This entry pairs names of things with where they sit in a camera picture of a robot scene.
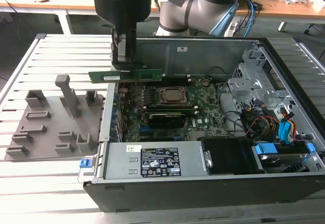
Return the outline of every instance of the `blue cable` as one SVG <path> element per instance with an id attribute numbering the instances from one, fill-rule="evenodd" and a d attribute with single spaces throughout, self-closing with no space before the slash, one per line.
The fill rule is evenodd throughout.
<path id="1" fill-rule="evenodd" d="M 246 30 L 246 33 L 245 33 L 244 37 L 246 37 L 246 35 L 250 31 L 250 28 L 251 28 L 251 25 L 252 25 L 252 20 L 253 20 L 253 17 L 254 17 L 254 6 L 253 6 L 253 3 L 250 0 L 246 0 L 246 1 L 248 1 L 250 3 L 250 6 L 252 7 L 252 15 L 250 16 L 249 25 L 248 25 L 248 28 Z"/>

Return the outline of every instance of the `cpu socket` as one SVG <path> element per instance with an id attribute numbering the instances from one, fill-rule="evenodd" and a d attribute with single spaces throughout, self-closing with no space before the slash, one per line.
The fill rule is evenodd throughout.
<path id="1" fill-rule="evenodd" d="M 158 104 L 187 104 L 187 89 L 185 87 L 165 87 L 159 90 Z"/>

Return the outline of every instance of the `black cylinder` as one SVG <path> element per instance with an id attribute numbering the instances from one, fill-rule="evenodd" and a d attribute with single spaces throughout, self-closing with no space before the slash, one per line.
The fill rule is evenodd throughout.
<path id="1" fill-rule="evenodd" d="M 119 32 L 136 28 L 151 11 L 151 0 L 95 0 L 97 14 L 111 22 Z"/>

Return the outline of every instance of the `desk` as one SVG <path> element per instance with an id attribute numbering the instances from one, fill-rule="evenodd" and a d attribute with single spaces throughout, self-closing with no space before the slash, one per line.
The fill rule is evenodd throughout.
<path id="1" fill-rule="evenodd" d="M 33 2 L 31 0 L 7 0 L 19 13 L 55 14 L 59 17 L 65 35 L 73 34 L 69 15 L 97 15 L 94 0 L 49 0 Z M 0 0 L 0 12 L 15 12 L 5 0 Z M 158 17 L 159 12 L 154 1 L 151 2 L 151 17 Z"/>
<path id="2" fill-rule="evenodd" d="M 279 31 L 283 31 L 287 22 L 299 23 L 322 23 L 325 24 L 325 8 L 320 12 L 315 12 L 313 3 L 286 4 L 282 0 L 252 0 L 263 5 L 258 14 L 258 20 L 282 22 Z M 237 16 L 247 14 L 247 7 L 243 3 L 236 12 Z"/>
<path id="3" fill-rule="evenodd" d="M 56 14 L 59 17 L 64 34 L 73 34 L 69 15 L 96 15 L 94 0 L 49 0 L 34 3 L 31 0 L 7 0 L 20 13 Z M 287 5 L 282 0 L 253 0 L 263 5 L 258 15 L 259 20 L 282 22 L 279 30 L 283 30 L 287 22 L 325 23 L 325 8 L 319 13 L 312 9 L 312 4 L 296 3 Z M 5 2 L 0 0 L 0 12 L 14 12 Z M 247 14 L 247 7 L 241 3 L 235 20 Z M 151 17 L 159 13 L 154 2 L 151 2 Z"/>

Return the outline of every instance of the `warning label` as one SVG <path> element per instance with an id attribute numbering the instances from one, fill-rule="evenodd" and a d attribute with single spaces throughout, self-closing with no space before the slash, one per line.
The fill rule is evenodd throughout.
<path id="1" fill-rule="evenodd" d="M 141 149 L 141 176 L 181 176 L 178 148 Z"/>

